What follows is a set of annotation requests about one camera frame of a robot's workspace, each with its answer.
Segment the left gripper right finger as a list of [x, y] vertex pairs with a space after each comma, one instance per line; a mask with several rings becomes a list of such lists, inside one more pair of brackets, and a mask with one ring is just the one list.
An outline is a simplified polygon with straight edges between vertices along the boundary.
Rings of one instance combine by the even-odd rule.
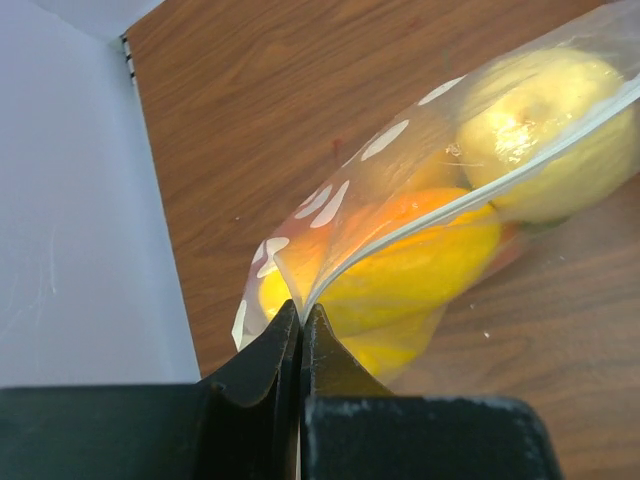
[[391, 392], [336, 338], [324, 308], [303, 329], [299, 472], [302, 479], [376, 479], [384, 451], [376, 422]]

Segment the yellow fake mango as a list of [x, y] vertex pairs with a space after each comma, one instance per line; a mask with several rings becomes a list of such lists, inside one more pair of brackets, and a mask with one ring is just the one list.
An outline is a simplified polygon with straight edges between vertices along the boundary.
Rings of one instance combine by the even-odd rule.
[[[421, 214], [410, 204], [396, 213], [372, 207], [314, 218], [278, 242], [272, 258], [259, 268], [258, 301], [265, 316], [274, 318], [289, 298], [306, 302], [355, 251]], [[501, 230], [492, 206], [465, 212], [361, 259], [333, 279], [317, 301], [340, 337], [403, 327], [475, 283], [495, 257]]]

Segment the fake orange carrot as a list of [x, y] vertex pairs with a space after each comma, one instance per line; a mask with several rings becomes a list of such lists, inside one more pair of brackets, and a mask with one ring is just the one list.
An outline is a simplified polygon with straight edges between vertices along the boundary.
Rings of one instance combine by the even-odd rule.
[[[434, 188], [403, 194], [371, 220], [371, 240], [469, 193], [461, 188]], [[459, 215], [446, 225], [416, 232], [354, 264], [320, 295], [329, 310], [435, 309], [449, 303], [482, 279], [522, 254], [526, 238], [517, 222], [499, 222], [491, 205]], [[279, 308], [291, 293], [279, 271], [267, 275], [259, 299]]]

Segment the pale yellow fake apple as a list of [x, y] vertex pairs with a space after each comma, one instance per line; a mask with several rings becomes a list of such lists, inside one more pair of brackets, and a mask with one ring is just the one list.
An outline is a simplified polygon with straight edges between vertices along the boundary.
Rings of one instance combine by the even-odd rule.
[[[459, 114], [456, 142], [469, 182], [479, 188], [528, 163], [623, 83], [610, 63], [572, 48], [496, 63], [468, 91]], [[494, 205], [510, 220], [546, 223], [599, 202], [636, 170], [636, 127], [627, 107]]]

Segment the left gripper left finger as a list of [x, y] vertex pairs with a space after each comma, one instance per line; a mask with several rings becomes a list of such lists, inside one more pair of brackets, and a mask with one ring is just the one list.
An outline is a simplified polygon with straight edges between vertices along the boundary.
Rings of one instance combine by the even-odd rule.
[[299, 420], [300, 325], [285, 301], [246, 348], [202, 380], [196, 479], [294, 479]]

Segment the clear zip top bag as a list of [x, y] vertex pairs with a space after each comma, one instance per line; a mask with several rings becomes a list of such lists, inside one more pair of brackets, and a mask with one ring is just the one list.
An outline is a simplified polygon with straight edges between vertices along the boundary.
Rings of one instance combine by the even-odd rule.
[[614, 1], [401, 111], [258, 247], [231, 335], [314, 305], [373, 376], [447, 306], [639, 170], [639, 5]]

